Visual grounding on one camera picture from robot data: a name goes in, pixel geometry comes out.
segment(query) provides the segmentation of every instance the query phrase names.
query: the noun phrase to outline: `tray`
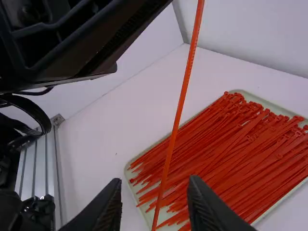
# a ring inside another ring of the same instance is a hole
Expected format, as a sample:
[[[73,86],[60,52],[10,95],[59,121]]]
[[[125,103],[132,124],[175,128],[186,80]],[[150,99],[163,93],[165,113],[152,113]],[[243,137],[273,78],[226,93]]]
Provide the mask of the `tray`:
[[[264,100],[258,96],[255,96],[245,90],[231,90],[229,91],[229,93],[235,93],[235,92],[238,92],[238,93],[241,93],[244,97],[245,97],[245,100],[247,102],[249,101],[254,101],[254,102],[257,102],[257,103],[260,103],[263,105],[264,108],[268,108],[270,109],[273,113],[277,114],[277,115],[286,115],[286,116],[289,116],[290,118],[295,116],[295,115],[298,115],[299,114],[296,114],[294,112],[291,112],[287,109],[284,109],[276,104],[273,104],[267,100]],[[194,115],[192,118],[190,118],[189,120],[185,121],[182,125],[184,125],[185,123],[189,122],[191,119],[193,119],[195,116],[197,116],[199,113],[197,113],[196,115]],[[299,124],[300,127],[303,127],[304,125],[308,124],[308,119],[305,118],[305,120],[303,122],[301,122]],[[160,143],[161,141],[163,141],[167,136],[169,136],[169,134],[165,135],[163,138],[161,138],[159,141],[157,141],[156,143],[154,143],[152,146],[150,146],[149,148],[147,148],[146,150],[144,150],[143,152],[141,152],[139,155],[137,155],[136,157],[134,157],[133,159],[131,159],[126,165],[125,165],[125,168],[124,168],[124,175],[125,175],[125,178],[126,178],[126,182],[128,184],[128,187],[130,188],[130,191],[132,193],[132,196],[136,202],[136,205],[138,204],[138,198],[140,195],[137,196],[136,192],[138,190],[140,190],[142,188],[141,184],[138,184],[136,186],[133,187],[132,184],[130,184],[129,182],[129,179],[135,177],[137,175],[137,173],[132,173],[131,171],[127,171],[128,167],[130,166],[130,164],[136,160],[139,156],[143,155],[144,153],[146,153],[148,150],[150,150],[151,148],[153,148],[154,146],[156,146],[158,143]],[[274,209],[276,209],[278,207],[278,205],[280,205],[284,200],[286,200],[290,195],[292,195],[299,187],[301,187],[303,184],[306,183],[306,181],[308,180],[308,178],[306,178],[305,180],[303,180],[301,183],[299,183],[297,186],[295,186],[290,192],[288,192],[282,199],[280,199],[276,204],[274,204],[271,208],[269,208],[262,216],[260,216],[257,220],[255,220],[252,225],[256,225],[260,220],[262,220],[263,218],[265,218],[266,215],[268,215],[269,213],[271,213]],[[150,212],[146,213],[146,209],[148,208],[148,205],[150,204],[151,202],[149,203],[146,203],[142,206],[139,207],[139,211],[141,213],[141,215],[143,216],[143,218],[145,219],[148,227],[149,227],[149,230],[151,229],[152,227],[152,222],[153,222],[153,218],[154,218],[154,209],[152,209]],[[166,219],[174,216],[176,213],[167,213],[167,210],[168,210],[168,207],[163,207],[160,209],[160,213],[159,213],[159,218],[158,218],[158,224],[162,223],[163,221],[165,221]],[[179,228],[181,228],[185,223],[182,223],[180,225],[172,225],[172,226],[164,226],[162,228],[160,228],[159,230],[160,231],[177,231],[179,230]]]

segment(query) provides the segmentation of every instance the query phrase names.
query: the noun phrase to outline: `white table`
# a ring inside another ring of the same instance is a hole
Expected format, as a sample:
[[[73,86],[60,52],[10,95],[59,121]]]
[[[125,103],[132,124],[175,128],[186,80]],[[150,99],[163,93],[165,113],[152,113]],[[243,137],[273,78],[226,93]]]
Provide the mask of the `white table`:
[[[68,219],[112,178],[123,179],[124,165],[132,157],[171,131],[188,50],[188,45],[182,45],[60,126]],[[233,89],[244,89],[308,117],[308,79],[198,49],[181,121]],[[304,185],[257,228],[305,230],[307,195]],[[125,183],[122,201],[121,230],[147,230]]]

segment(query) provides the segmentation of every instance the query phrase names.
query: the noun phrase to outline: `metal frame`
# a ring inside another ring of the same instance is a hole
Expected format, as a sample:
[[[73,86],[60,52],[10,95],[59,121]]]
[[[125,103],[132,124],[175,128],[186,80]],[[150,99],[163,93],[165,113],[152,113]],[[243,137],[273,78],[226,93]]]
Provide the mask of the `metal frame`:
[[[57,133],[57,129],[63,121],[64,118],[60,114],[53,117],[50,133],[22,150],[15,185],[15,191],[22,200],[33,196],[42,197],[47,194],[54,197],[56,230],[66,222],[63,198],[61,197],[63,183],[59,166]]]

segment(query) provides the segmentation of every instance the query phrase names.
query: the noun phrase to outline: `black plastic housing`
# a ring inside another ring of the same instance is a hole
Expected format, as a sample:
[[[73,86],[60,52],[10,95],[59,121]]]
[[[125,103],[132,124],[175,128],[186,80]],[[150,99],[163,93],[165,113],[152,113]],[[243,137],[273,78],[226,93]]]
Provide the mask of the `black plastic housing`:
[[[172,0],[1,0],[0,93],[94,79]]]

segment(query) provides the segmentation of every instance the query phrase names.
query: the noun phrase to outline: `white surface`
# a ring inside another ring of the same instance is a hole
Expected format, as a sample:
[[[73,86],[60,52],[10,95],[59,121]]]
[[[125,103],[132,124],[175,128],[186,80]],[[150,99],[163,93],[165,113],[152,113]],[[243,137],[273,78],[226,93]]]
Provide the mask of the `white surface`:
[[[124,166],[132,157],[171,131],[188,50],[188,45],[182,45],[61,125],[68,219],[112,178],[124,178]],[[192,71],[182,122],[233,89],[244,89],[308,116],[308,79],[203,49],[197,50]],[[308,225],[307,193],[304,185],[257,228],[304,230]],[[121,230],[147,230],[126,184],[122,196]]]
[[[60,85],[47,95],[29,98],[37,103],[49,117],[60,113],[67,119],[182,43],[183,39],[173,7],[169,5],[118,60],[116,73],[96,80]],[[1,112],[22,120],[30,126],[37,126],[29,116],[16,108],[4,108]]]
[[[175,0],[187,41],[196,5]],[[308,77],[307,9],[307,0],[206,0],[199,46]]]

